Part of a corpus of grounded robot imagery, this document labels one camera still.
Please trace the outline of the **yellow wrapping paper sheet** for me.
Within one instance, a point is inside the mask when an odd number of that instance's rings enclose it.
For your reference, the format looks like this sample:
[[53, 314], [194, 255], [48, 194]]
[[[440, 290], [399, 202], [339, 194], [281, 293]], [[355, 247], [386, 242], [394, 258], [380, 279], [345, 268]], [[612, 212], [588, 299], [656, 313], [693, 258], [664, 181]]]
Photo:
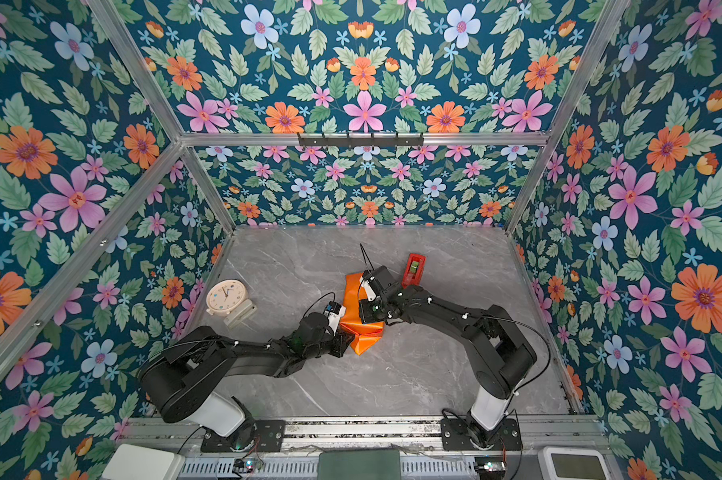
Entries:
[[342, 302], [345, 314], [340, 319], [340, 328], [353, 336], [350, 346], [357, 355], [361, 356], [382, 339], [385, 324], [364, 323], [361, 320], [360, 301], [367, 299], [367, 294], [361, 286], [362, 273], [347, 275], [345, 280]]

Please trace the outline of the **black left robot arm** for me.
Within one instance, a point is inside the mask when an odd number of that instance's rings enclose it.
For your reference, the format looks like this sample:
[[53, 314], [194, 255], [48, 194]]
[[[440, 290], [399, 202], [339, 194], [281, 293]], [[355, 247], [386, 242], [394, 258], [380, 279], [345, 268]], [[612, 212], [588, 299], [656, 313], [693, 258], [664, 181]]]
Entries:
[[221, 381], [230, 376], [283, 378], [309, 360], [340, 358], [353, 337], [339, 328], [345, 307], [331, 301], [321, 312], [309, 312], [291, 334], [255, 343], [220, 335], [200, 326], [145, 364], [139, 383], [162, 419], [177, 423], [211, 406]]

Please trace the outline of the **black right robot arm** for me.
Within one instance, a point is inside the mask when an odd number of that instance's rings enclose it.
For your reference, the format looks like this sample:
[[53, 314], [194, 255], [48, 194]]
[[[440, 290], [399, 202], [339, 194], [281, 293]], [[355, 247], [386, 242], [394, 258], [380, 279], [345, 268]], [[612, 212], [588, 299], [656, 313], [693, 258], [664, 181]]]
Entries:
[[360, 288], [366, 293], [359, 302], [363, 322], [393, 320], [426, 326], [463, 346], [479, 385], [467, 421], [474, 429], [496, 430], [537, 361], [531, 343], [507, 311], [498, 305], [464, 307], [418, 285], [402, 287], [384, 266], [364, 271]]

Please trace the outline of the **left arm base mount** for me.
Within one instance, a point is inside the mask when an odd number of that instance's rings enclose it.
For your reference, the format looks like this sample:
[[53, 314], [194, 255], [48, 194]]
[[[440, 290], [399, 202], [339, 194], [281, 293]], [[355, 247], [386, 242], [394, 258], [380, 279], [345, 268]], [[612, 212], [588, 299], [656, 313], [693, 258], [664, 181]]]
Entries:
[[276, 453], [281, 451], [285, 430], [284, 420], [247, 419], [227, 437], [207, 430], [200, 450], [202, 453]]

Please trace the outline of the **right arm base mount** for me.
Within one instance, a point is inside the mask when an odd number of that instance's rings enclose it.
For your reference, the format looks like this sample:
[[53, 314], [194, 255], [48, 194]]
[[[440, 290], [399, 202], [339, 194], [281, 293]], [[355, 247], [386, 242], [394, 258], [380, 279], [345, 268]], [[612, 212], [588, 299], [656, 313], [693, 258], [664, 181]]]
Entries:
[[519, 422], [505, 417], [493, 430], [485, 430], [477, 421], [442, 413], [442, 448], [446, 451], [521, 451], [523, 442]]

